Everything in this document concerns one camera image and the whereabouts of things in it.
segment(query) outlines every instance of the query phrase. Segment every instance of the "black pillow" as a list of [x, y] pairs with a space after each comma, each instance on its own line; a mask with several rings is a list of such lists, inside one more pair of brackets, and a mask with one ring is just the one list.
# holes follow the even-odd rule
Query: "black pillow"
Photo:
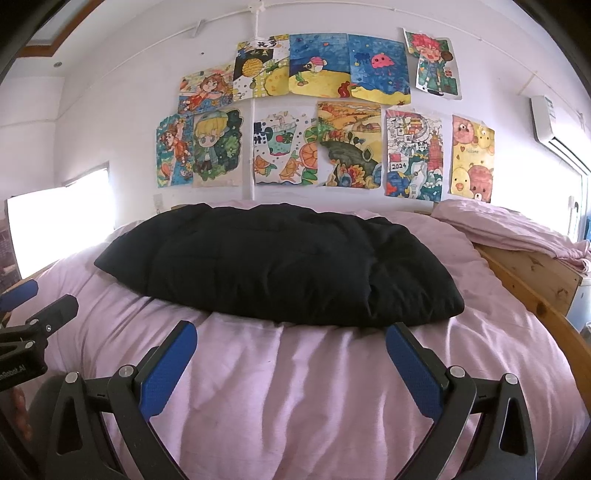
[[276, 322], [412, 326], [464, 309], [406, 227], [287, 204], [172, 210], [115, 239], [95, 265], [142, 295]]

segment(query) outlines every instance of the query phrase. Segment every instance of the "pink bedsheet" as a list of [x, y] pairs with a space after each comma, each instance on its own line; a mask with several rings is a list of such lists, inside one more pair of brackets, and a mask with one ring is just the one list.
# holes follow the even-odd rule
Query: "pink bedsheet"
[[[367, 218], [369, 212], [358, 212]], [[589, 418], [569, 365], [544, 327], [512, 297], [463, 233], [424, 215], [393, 212], [447, 267], [466, 302], [449, 322], [413, 329], [446, 365], [470, 375], [520, 378], [534, 430], [540, 478], [552, 478]], [[198, 312], [140, 297], [93, 266], [98, 245], [59, 261], [39, 295], [11, 324], [70, 293], [79, 315], [50, 339], [48, 374], [112, 375], [137, 363], [178, 320], [199, 345], [152, 425], [191, 479], [391, 479], [426, 434], [384, 345], [356, 328], [273, 325]], [[38, 381], [27, 385], [30, 395]], [[442, 478], [453, 477], [477, 418], [469, 421]], [[131, 478], [139, 478], [112, 419], [109, 430]]]
[[470, 199], [449, 199], [435, 205], [431, 216], [464, 232], [471, 242], [504, 250], [542, 252], [580, 272], [591, 271], [589, 240], [573, 242], [519, 212]]

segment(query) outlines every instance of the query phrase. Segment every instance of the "bright window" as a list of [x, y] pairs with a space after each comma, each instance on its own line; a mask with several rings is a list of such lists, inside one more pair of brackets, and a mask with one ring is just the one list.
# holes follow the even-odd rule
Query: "bright window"
[[9, 199], [8, 221], [22, 278], [102, 242], [115, 226], [108, 169]]

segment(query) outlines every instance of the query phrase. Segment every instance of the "metal screw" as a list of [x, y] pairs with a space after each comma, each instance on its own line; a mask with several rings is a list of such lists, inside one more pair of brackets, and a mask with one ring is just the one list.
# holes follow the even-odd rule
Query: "metal screw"
[[70, 372], [66, 375], [66, 383], [74, 383], [78, 380], [78, 372]]
[[507, 383], [509, 383], [511, 385], [517, 385], [517, 382], [519, 381], [517, 376], [514, 374], [506, 374], [505, 380], [507, 380]]
[[124, 365], [119, 369], [119, 376], [120, 377], [131, 377], [134, 374], [134, 367], [131, 365]]
[[453, 377], [456, 378], [464, 378], [464, 376], [466, 375], [466, 371], [462, 367], [459, 367], [457, 365], [451, 367], [449, 369], [449, 372], [452, 374]]

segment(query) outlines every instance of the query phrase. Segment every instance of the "drawing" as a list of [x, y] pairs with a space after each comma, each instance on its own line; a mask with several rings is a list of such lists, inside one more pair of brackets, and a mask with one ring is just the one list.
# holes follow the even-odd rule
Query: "drawing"
[[350, 97], [347, 34], [290, 35], [290, 47], [290, 92], [325, 98]]
[[232, 74], [234, 65], [185, 75], [181, 80], [178, 112], [204, 113], [232, 103]]
[[254, 172], [257, 183], [303, 184], [318, 181], [314, 110], [263, 113], [254, 123]]
[[236, 54], [234, 101], [289, 92], [289, 35], [240, 42]]
[[381, 108], [320, 102], [318, 138], [334, 169], [326, 186], [375, 189], [382, 181]]
[[383, 38], [348, 35], [351, 95], [386, 105], [410, 103], [406, 46]]
[[495, 131], [454, 115], [450, 192], [490, 203], [494, 166]]
[[386, 195], [441, 201], [441, 120], [414, 112], [386, 110], [388, 168]]
[[187, 185], [193, 179], [193, 117], [173, 115], [156, 130], [158, 187]]
[[242, 117], [236, 109], [208, 112], [194, 118], [193, 186], [242, 184], [242, 168], [239, 168], [241, 125]]
[[408, 51], [418, 58], [417, 88], [423, 92], [462, 99], [456, 57], [449, 38], [431, 38], [404, 31]]

